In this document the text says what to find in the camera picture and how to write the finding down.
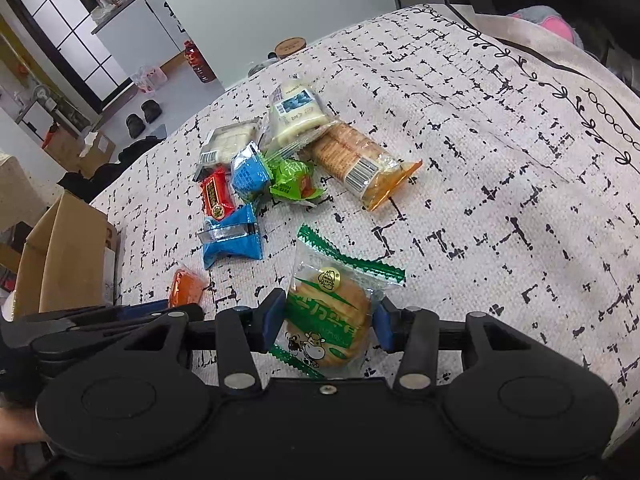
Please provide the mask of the left hand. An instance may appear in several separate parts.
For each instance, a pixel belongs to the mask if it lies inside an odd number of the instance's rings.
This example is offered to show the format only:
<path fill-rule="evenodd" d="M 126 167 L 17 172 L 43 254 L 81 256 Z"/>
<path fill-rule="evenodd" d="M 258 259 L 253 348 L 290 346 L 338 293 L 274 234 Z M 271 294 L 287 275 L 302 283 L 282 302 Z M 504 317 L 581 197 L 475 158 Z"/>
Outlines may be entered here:
<path fill-rule="evenodd" d="M 17 445 L 46 440 L 34 408 L 2 408 L 0 416 L 2 453 L 12 452 Z"/>

